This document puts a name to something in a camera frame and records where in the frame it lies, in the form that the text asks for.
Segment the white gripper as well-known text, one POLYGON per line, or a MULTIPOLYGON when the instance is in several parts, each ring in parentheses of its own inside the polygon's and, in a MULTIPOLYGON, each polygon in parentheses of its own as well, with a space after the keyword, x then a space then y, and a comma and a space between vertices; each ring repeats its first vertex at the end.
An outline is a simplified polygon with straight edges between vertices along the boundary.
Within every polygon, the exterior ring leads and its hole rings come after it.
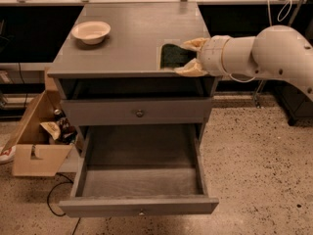
POLYGON ((181 48, 199 52, 199 60, 193 59, 184 67, 175 68, 174 71, 182 76, 200 77, 207 73, 211 76, 226 75, 223 67, 223 49, 226 43, 231 39, 230 36, 217 35, 212 38, 195 38, 185 41, 181 48))

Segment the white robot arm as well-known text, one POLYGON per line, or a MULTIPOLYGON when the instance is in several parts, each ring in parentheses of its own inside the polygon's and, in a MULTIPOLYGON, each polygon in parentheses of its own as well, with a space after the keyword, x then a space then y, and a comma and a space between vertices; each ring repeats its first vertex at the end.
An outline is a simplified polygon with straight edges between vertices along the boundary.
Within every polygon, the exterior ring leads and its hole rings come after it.
POLYGON ((197 56, 174 70, 180 75, 282 80, 313 100, 313 47, 289 26, 269 26, 249 37, 196 38, 185 42, 183 48, 197 56))

